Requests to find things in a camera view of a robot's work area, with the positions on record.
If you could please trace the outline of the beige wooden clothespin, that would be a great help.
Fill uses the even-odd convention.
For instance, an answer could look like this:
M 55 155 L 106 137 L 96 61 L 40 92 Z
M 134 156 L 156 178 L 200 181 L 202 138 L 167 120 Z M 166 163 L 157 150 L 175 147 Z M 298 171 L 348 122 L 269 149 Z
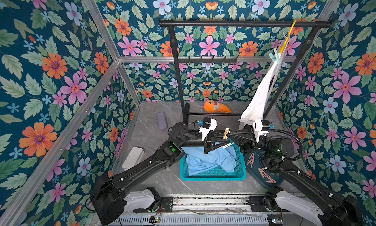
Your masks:
M 223 134 L 223 139 L 224 140 L 227 140 L 228 139 L 228 135 L 231 133 L 230 129 L 229 128 L 226 128 L 225 131 L 224 131 L 224 134 Z

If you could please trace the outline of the light blue t-shirt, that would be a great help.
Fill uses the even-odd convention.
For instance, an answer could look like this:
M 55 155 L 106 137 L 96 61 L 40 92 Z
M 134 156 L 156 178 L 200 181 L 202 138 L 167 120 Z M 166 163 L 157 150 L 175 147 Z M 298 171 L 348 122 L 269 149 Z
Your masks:
M 183 147 L 187 154 L 186 163 L 190 176 L 220 167 L 225 172 L 234 172 L 236 167 L 236 151 L 233 146 L 218 148 L 204 153 L 204 147 Z

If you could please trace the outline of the white t-shirt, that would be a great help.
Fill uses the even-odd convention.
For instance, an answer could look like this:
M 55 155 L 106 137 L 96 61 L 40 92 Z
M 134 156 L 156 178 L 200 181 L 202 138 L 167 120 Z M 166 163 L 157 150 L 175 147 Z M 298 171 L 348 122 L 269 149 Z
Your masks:
M 246 110 L 242 113 L 239 122 L 250 124 L 250 122 L 254 121 L 255 119 L 263 118 L 265 105 L 270 98 L 273 85 L 277 80 L 284 59 L 284 54 L 280 55 L 281 64 L 278 65 L 275 62 L 271 63 L 266 75 L 260 82 L 253 99 L 251 100 Z

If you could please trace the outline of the light green clothespin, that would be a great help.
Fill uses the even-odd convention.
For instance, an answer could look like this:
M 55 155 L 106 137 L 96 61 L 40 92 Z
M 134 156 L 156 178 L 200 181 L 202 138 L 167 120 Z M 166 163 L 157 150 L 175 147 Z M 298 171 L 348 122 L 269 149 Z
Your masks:
M 274 49 L 271 53 L 269 53 L 269 57 L 272 60 L 272 62 L 275 62 L 278 65 L 281 64 L 281 55 L 277 49 Z

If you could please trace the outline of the yellow plastic hanger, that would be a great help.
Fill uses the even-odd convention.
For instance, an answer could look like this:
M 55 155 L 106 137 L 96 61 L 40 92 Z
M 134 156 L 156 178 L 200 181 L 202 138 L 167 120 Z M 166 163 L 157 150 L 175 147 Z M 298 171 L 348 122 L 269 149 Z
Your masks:
M 291 36 L 291 33 L 292 33 L 293 28 L 295 27 L 295 24 L 296 24 L 296 21 L 294 21 L 294 22 L 292 23 L 292 26 L 289 28 L 289 31 L 288 31 L 287 36 L 286 36 L 286 38 L 285 38 L 285 41 L 284 41 L 284 43 L 280 46 L 280 50 L 279 50 L 279 53 L 280 53 L 280 54 L 284 54 L 284 52 L 285 52 L 285 50 L 286 50 L 286 48 L 287 48 L 287 45 L 288 45 L 288 43 L 289 43 L 289 41 L 290 41 L 290 36 Z

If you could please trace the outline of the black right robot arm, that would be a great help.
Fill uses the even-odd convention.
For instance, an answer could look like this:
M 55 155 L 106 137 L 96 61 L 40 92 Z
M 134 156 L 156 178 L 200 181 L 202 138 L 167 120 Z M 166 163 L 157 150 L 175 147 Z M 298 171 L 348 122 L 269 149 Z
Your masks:
M 306 196 L 306 199 L 295 197 L 275 186 L 264 196 L 268 210 L 284 209 L 317 226 L 364 225 L 362 210 L 355 197 L 343 197 L 294 164 L 305 151 L 303 142 L 296 135 L 270 127 L 262 131 L 258 138 L 254 128 L 247 125 L 240 131 L 223 132 L 223 137 L 233 141 L 245 154 L 257 149 L 264 151 L 259 158 L 262 170 L 278 175 Z

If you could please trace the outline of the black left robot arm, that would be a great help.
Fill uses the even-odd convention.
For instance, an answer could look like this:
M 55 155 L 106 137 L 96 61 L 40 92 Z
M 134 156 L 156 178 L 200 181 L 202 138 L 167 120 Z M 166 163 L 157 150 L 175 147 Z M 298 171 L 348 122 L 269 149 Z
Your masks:
M 183 146 L 209 147 L 215 150 L 229 144 L 229 140 L 215 137 L 202 140 L 189 131 L 188 124 L 177 123 L 168 132 L 168 139 L 156 152 L 134 167 L 111 177 L 99 177 L 92 190 L 90 201 L 102 225 L 114 222 L 129 203 L 124 199 L 137 185 L 157 172 L 177 163 L 184 155 Z

